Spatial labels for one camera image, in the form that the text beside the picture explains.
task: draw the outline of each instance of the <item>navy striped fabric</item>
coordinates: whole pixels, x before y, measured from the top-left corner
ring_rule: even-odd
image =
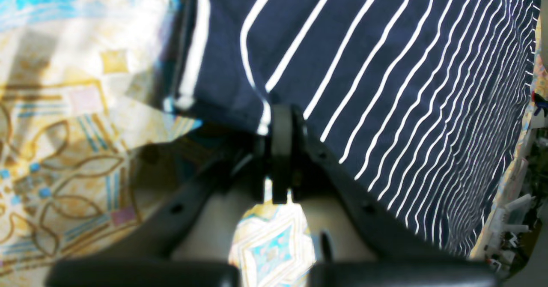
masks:
[[[177,106],[268,134],[297,104],[364,189],[467,254],[529,101],[540,0],[197,0]]]

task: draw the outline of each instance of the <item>striped cloth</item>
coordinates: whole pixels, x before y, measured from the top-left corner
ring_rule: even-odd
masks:
[[[540,0],[197,0],[176,105],[268,134],[296,104],[410,230],[467,254],[529,101]]]

